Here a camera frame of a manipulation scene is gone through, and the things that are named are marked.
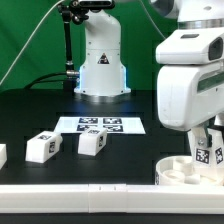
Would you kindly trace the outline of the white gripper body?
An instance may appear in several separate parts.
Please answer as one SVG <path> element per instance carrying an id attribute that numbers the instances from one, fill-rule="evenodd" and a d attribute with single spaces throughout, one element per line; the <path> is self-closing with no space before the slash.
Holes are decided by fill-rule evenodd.
<path id="1" fill-rule="evenodd" d="M 161 123 L 187 131 L 224 112 L 224 28 L 178 29 L 156 48 Z"/>

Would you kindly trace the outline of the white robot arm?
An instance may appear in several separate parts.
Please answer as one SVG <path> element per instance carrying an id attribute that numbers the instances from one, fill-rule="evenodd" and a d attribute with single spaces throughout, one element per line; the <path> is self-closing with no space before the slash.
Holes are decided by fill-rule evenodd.
<path id="1" fill-rule="evenodd" d="M 128 93 L 120 61 L 118 21 L 106 10 L 121 0 L 78 0 L 86 26 L 86 59 L 77 93 L 115 97 Z M 149 0 L 178 28 L 155 50 L 157 111 L 163 126 L 186 131 L 199 148 L 212 146 L 206 122 L 224 111 L 224 0 Z"/>

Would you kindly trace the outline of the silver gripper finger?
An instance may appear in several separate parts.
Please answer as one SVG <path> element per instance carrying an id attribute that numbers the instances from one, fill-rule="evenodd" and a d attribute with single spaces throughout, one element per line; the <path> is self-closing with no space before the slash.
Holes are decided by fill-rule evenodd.
<path id="1" fill-rule="evenodd" d="M 212 135 L 208 132 L 208 128 L 204 125 L 196 128 L 196 142 L 202 148 L 212 146 Z"/>

